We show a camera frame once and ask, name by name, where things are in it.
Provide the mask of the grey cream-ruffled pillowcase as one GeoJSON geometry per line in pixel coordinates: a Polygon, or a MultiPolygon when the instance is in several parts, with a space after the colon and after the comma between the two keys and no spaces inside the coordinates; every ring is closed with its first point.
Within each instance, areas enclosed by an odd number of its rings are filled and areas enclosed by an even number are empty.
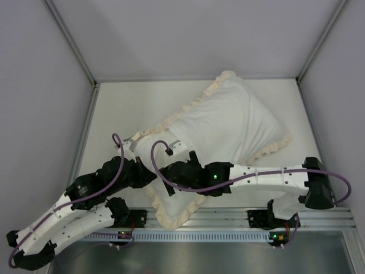
{"type": "Polygon", "coordinates": [[[181,141],[202,165],[251,165],[263,155],[285,148],[292,138],[241,78],[224,71],[199,98],[126,142],[134,145],[134,154],[153,170],[167,161],[161,140],[168,144],[181,141]]]}

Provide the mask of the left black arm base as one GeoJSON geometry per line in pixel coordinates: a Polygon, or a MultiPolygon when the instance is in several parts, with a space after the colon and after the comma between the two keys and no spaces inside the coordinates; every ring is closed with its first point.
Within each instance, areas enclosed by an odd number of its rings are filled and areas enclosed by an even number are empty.
{"type": "Polygon", "coordinates": [[[144,228],[147,222],[147,210],[132,209],[127,217],[124,226],[126,228],[144,228]]]}

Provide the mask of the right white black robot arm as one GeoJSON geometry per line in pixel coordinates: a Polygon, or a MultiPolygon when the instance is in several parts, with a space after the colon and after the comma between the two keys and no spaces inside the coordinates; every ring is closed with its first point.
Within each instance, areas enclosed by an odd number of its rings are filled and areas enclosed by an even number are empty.
{"type": "Polygon", "coordinates": [[[268,221],[290,220],[304,209],[334,207],[329,173],[319,159],[307,157],[293,167],[262,168],[213,162],[202,166],[195,152],[189,159],[156,170],[169,195],[175,190],[219,197],[238,192],[273,191],[282,196],[267,202],[268,221]]]}

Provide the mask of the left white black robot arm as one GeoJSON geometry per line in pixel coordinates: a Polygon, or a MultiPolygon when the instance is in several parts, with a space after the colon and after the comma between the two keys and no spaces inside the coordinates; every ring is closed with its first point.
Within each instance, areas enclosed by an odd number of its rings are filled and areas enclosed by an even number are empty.
{"type": "Polygon", "coordinates": [[[97,171],[79,176],[58,201],[37,221],[6,235],[13,248],[8,264],[34,271],[54,260],[65,248],[100,229],[122,227],[131,221],[130,210],[114,194],[143,188],[156,179],[140,159],[116,156],[97,171]]]}

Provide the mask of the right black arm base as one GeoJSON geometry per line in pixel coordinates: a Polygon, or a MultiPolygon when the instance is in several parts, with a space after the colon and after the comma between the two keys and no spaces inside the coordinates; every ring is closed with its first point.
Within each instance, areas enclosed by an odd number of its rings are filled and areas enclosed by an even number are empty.
{"type": "Polygon", "coordinates": [[[275,228],[274,224],[269,221],[266,210],[248,210],[247,216],[250,228],[260,228],[263,230],[275,228]]]}

